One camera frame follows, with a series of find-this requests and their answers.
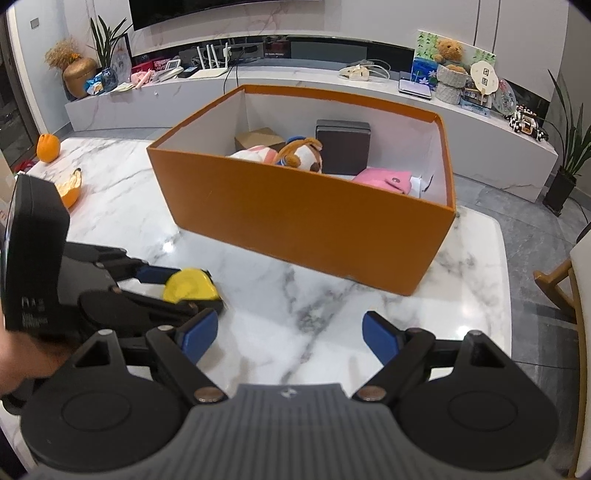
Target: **glass door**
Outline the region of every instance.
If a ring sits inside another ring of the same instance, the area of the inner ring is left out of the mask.
[[[0,150],[11,168],[35,157],[39,132],[22,91],[8,38],[6,15],[0,15]]]

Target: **potted plant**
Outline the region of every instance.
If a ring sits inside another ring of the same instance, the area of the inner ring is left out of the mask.
[[[579,118],[574,123],[573,106],[570,102],[569,90],[564,90],[558,85],[558,81],[550,73],[556,94],[564,111],[566,128],[564,135],[555,125],[552,125],[560,137],[562,143],[562,163],[556,172],[556,176],[550,185],[548,193],[544,196],[542,203],[556,216],[560,215],[566,199],[577,184],[578,172],[583,164],[591,158],[591,125],[586,132],[583,132],[583,104],[579,108]]]
[[[126,29],[120,31],[125,22],[127,22],[126,18],[114,30],[111,30],[110,27],[107,27],[100,15],[97,22],[90,19],[90,29],[92,30],[92,36],[95,41],[96,56],[102,68],[100,82],[103,84],[105,92],[110,92],[118,84],[117,75],[113,68],[111,68],[111,59],[117,42],[132,27],[132,25],[129,25]]]
[[[46,52],[45,62],[50,68],[61,71],[69,101],[86,96],[84,82],[96,74],[96,62],[80,55],[74,39],[70,37],[56,43]]]

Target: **gray gripper base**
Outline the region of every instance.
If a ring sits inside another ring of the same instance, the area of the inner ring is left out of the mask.
[[[106,473],[39,467],[28,480],[557,480],[542,461],[478,473],[429,457],[381,404],[340,385],[241,385],[217,406],[192,409],[154,456]]]

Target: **gray basket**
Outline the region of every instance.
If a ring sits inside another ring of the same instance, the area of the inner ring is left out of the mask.
[[[461,88],[450,87],[442,82],[439,82],[435,88],[435,97],[439,98],[442,102],[451,103],[452,105],[460,103],[461,95]]]
[[[440,83],[449,85],[450,87],[464,88],[468,80],[468,74],[455,72],[454,70],[450,70],[443,65],[439,65],[439,67],[437,67],[437,80]]]

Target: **black plant pot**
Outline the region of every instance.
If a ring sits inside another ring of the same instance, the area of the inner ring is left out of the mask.
[[[562,167],[556,172],[556,176],[548,193],[544,196],[542,203],[556,216],[560,216],[562,207],[569,198],[570,192],[573,191],[574,186],[577,184],[576,178],[571,174],[566,173]]]

